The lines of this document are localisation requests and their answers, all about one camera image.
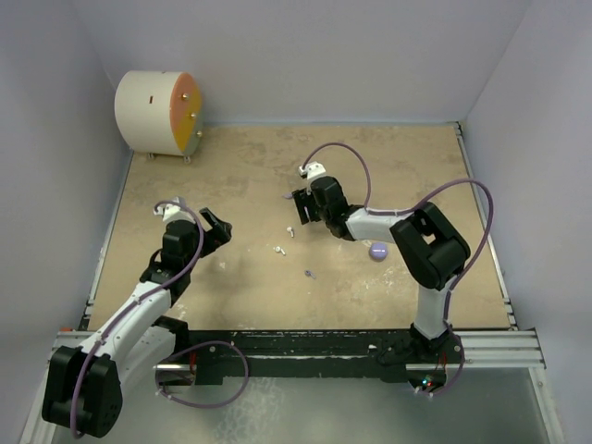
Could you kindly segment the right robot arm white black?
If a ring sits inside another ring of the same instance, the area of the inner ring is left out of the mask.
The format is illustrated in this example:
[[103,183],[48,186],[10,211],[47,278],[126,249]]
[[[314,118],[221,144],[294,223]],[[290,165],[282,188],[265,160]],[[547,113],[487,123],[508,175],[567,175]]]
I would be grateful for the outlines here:
[[422,362],[440,359],[451,339],[453,283],[465,269],[471,250],[459,231],[430,202],[404,215],[350,204],[337,179],[324,176],[291,193],[302,224],[324,222],[345,241],[395,245],[418,285],[415,319],[410,327],[413,355]]

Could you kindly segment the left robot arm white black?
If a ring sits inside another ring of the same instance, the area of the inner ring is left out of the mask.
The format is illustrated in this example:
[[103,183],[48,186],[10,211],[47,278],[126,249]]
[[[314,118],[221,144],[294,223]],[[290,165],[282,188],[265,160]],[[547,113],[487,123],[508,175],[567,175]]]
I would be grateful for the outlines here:
[[193,212],[163,201],[154,211],[166,224],[162,243],[131,295],[90,337],[51,356],[41,417],[75,438],[102,438],[113,428],[137,371],[187,358],[191,342],[165,314],[189,287],[197,260],[232,238],[231,224],[207,207]]

